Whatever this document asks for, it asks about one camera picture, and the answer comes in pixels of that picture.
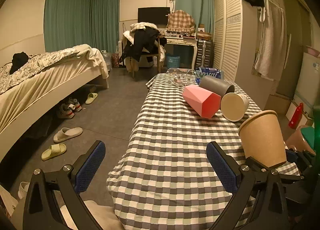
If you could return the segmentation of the blue tissue pack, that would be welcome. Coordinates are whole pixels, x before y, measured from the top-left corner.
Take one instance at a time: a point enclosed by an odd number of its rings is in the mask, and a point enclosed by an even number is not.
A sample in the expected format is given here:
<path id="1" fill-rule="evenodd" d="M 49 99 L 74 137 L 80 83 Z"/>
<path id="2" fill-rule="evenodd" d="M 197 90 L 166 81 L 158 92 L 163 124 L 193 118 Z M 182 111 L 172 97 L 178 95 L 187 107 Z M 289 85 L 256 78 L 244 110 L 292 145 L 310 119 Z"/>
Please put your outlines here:
<path id="1" fill-rule="evenodd" d="M 204 76 L 212 76 L 218 79 L 224 79 L 222 70 L 210 67 L 197 67 L 195 69 L 195 82 L 199 85 Z"/>

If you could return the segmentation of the white mini fridge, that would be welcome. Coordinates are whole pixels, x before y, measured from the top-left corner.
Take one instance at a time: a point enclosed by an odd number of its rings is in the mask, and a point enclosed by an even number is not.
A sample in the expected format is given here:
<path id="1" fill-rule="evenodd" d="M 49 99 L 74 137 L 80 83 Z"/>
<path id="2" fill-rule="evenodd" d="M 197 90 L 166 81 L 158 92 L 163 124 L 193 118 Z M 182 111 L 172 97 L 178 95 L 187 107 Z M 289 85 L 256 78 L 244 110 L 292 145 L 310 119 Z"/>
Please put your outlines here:
<path id="1" fill-rule="evenodd" d="M 319 103 L 319 58 L 308 53 L 303 54 L 293 101 L 297 105 L 303 103 L 303 111 L 310 117 L 313 116 L 313 106 Z"/>

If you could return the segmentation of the red bottle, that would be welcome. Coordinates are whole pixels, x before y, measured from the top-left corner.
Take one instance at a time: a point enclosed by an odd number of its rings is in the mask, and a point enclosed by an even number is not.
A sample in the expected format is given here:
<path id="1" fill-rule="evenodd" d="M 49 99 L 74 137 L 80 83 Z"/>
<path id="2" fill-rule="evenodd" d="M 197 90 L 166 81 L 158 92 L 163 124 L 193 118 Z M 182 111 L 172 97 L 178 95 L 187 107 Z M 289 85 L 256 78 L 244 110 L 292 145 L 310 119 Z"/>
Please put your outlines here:
<path id="1" fill-rule="evenodd" d="M 300 103 L 299 106 L 296 107 L 296 110 L 293 114 L 293 116 L 290 119 L 289 122 L 289 127 L 292 129 L 296 129 L 298 127 L 298 124 L 302 118 L 302 114 L 303 114 L 303 108 L 304 108 L 304 104 Z"/>

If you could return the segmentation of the green slipper under bed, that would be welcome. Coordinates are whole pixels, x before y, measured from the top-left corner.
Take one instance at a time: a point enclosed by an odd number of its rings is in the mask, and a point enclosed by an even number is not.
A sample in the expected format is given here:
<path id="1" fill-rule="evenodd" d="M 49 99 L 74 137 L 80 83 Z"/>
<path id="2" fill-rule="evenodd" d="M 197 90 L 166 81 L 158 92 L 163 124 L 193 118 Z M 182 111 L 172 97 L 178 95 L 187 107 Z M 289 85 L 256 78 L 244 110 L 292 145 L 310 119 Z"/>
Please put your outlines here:
<path id="1" fill-rule="evenodd" d="M 89 104 L 92 104 L 96 98 L 98 97 L 98 94 L 95 93 L 95 92 L 90 92 L 87 96 L 87 99 L 85 101 L 85 104 L 89 105 Z"/>

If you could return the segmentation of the black tv monitor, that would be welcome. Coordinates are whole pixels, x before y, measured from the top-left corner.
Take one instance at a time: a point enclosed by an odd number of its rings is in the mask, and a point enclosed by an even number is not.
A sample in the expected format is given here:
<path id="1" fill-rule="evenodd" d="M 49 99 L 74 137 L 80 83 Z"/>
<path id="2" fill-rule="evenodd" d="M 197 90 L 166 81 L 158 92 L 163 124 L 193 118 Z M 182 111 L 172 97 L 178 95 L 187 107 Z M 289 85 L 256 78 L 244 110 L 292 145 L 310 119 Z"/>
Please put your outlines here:
<path id="1" fill-rule="evenodd" d="M 167 25 L 169 7 L 143 7 L 138 8 L 138 21 L 153 23 L 155 25 Z"/>

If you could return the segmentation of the black garment on bed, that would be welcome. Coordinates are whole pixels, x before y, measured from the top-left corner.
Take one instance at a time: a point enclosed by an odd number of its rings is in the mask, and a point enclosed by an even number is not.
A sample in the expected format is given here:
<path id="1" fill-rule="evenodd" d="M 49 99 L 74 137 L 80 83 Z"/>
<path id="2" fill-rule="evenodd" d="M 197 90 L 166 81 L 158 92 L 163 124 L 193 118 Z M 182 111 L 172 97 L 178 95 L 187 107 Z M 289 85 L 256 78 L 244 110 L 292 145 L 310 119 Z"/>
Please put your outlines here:
<path id="1" fill-rule="evenodd" d="M 29 56 L 25 52 L 15 53 L 12 57 L 12 66 L 9 74 L 12 75 L 29 60 Z"/>

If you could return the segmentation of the wooden chair with clothes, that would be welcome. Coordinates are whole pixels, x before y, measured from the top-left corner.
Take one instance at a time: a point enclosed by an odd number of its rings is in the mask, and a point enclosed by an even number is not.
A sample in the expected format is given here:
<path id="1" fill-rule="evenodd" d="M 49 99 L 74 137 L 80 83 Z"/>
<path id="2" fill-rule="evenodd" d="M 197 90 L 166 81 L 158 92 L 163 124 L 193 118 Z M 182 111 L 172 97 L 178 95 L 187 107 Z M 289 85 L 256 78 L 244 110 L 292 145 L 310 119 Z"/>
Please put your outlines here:
<path id="1" fill-rule="evenodd" d="M 156 58 L 157 72 L 160 73 L 165 60 L 164 46 L 167 39 L 157 25 L 147 22 L 134 23 L 123 33 L 120 61 L 124 62 L 128 73 L 135 75 L 143 56 L 147 62 Z"/>

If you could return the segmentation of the white sneaker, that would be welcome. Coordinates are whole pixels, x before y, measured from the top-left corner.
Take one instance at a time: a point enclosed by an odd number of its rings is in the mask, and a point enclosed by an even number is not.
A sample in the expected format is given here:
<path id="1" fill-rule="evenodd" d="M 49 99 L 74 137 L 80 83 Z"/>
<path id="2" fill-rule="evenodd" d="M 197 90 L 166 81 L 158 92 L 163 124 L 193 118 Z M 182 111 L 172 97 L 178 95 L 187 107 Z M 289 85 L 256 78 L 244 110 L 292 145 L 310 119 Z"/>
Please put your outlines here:
<path id="1" fill-rule="evenodd" d="M 67 102 L 62 103 L 56 114 L 60 119 L 72 119 L 75 116 L 76 112 L 80 112 L 82 106 L 76 98 L 69 98 Z"/>

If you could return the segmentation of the teal curtain left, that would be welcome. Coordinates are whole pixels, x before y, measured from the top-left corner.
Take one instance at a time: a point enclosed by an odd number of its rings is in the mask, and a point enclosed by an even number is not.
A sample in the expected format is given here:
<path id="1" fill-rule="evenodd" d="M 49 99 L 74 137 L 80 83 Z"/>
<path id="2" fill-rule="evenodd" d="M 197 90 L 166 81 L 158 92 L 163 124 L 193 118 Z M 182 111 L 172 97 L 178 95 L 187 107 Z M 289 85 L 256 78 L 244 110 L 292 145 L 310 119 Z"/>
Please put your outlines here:
<path id="1" fill-rule="evenodd" d="M 88 44 L 114 53 L 120 0 L 46 0 L 43 34 L 47 52 Z"/>

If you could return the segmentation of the brown paper cup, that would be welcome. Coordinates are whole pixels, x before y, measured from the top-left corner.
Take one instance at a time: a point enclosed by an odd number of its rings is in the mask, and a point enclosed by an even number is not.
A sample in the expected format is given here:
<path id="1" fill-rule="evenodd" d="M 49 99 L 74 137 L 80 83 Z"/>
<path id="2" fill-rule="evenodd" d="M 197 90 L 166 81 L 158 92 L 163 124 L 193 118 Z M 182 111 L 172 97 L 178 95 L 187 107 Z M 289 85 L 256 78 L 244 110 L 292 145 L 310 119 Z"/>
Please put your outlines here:
<path id="1" fill-rule="evenodd" d="M 254 158 L 268 168 L 278 168 L 287 162 L 275 111 L 261 111 L 246 119 L 239 128 L 239 136 L 246 158 Z"/>

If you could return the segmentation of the grey cylindrical cup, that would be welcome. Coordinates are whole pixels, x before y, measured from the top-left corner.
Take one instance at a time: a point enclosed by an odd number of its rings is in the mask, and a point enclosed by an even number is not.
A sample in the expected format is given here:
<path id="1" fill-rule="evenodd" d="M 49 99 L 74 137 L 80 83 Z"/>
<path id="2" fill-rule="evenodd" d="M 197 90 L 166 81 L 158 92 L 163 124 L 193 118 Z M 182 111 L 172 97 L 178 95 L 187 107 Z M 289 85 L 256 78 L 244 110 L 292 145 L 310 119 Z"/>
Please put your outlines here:
<path id="1" fill-rule="evenodd" d="M 234 85 L 225 82 L 223 79 L 218 79 L 213 76 L 204 76 L 201 79 L 199 86 L 219 95 L 221 98 L 227 93 L 235 92 Z"/>

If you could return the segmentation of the cardboard box on floor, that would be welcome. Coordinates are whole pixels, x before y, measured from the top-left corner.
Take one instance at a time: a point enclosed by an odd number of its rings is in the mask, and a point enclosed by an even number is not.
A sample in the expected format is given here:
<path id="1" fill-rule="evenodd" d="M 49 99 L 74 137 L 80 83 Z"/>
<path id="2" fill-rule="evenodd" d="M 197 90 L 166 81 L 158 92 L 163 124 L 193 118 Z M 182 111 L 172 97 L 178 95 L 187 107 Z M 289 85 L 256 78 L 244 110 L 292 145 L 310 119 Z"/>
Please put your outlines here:
<path id="1" fill-rule="evenodd" d="M 290 107 L 291 99 L 289 97 L 275 94 L 269 95 L 264 110 L 274 110 L 279 115 L 285 115 Z"/>

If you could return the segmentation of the pink faceted cup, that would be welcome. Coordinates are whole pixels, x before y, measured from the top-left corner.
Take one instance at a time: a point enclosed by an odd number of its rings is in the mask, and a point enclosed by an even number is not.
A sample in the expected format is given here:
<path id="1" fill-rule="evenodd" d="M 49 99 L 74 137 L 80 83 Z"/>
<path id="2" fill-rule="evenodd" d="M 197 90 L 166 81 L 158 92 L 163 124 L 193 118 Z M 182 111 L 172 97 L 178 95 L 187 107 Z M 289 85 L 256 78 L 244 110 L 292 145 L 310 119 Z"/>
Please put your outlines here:
<path id="1" fill-rule="evenodd" d="M 198 85 L 186 86 L 182 97 L 202 118 L 212 118 L 220 109 L 221 96 Z"/>

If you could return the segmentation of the checkered tablecloth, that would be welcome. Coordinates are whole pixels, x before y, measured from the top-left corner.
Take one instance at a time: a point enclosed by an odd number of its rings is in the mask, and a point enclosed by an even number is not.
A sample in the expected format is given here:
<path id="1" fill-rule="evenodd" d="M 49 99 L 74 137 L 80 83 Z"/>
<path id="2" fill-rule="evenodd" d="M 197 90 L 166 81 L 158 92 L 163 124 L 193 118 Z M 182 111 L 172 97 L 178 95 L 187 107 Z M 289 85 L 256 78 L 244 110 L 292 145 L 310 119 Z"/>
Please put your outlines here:
<path id="1" fill-rule="evenodd" d="M 221 112 L 199 116 L 171 74 L 156 75 L 146 87 L 128 149 L 107 179 L 115 215 L 125 229 L 209 229 L 232 196 L 209 163 L 206 146 L 215 141 L 244 163 L 241 122 Z"/>

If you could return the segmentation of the bed with white bedding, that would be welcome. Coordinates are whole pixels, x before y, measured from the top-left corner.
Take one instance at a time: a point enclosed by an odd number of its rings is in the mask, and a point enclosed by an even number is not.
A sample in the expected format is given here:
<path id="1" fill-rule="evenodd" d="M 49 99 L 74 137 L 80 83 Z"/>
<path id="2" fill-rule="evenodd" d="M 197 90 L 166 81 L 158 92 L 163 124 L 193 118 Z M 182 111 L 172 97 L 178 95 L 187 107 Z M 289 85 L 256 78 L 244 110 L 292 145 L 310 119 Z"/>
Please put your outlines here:
<path id="1" fill-rule="evenodd" d="M 108 88 L 108 70 L 101 52 L 87 44 L 33 55 L 10 75 L 1 67 L 1 158 L 48 110 L 76 89 L 99 78 Z"/>

